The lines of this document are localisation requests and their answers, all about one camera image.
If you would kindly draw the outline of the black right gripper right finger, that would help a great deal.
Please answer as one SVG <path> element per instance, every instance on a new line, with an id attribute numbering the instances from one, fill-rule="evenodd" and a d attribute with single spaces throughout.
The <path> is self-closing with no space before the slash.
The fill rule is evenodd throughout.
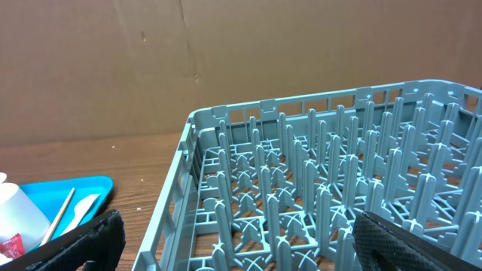
<path id="1" fill-rule="evenodd" d="M 372 212 L 357 216 L 353 235 L 363 271 L 481 271 Z"/>

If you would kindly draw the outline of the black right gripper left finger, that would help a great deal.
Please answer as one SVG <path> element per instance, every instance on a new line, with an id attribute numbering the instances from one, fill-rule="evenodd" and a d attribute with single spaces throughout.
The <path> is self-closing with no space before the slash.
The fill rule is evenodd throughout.
<path id="1" fill-rule="evenodd" d="M 1 266 L 1 271 L 103 271 L 117 268 L 125 247 L 124 222 L 109 210 Z"/>

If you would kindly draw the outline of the red snack wrapper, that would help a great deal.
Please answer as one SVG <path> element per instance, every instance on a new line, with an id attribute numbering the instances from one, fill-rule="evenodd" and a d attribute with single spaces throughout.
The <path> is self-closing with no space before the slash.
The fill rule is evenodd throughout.
<path id="1" fill-rule="evenodd" d="M 7 259 L 15 260 L 24 254 L 25 248 L 23 246 L 22 236 L 19 233 L 1 244 L 1 255 Z"/>

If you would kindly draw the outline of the white cup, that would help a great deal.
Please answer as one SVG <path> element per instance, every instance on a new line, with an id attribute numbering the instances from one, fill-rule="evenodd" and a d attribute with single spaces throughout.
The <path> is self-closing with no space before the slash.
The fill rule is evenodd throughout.
<path id="1" fill-rule="evenodd" d="M 31 250 L 41 243 L 50 227 L 42 211 L 16 184 L 1 184 L 1 242 L 20 234 L 23 247 Z"/>

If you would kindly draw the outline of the white napkin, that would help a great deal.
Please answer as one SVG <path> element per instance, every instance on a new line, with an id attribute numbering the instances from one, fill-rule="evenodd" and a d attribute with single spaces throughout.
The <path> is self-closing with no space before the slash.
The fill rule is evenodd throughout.
<path id="1" fill-rule="evenodd" d="M 9 263 L 11 261 L 12 261 L 11 258 L 8 258 L 3 254 L 0 254 L 0 265 L 4 265 L 4 264 Z"/>

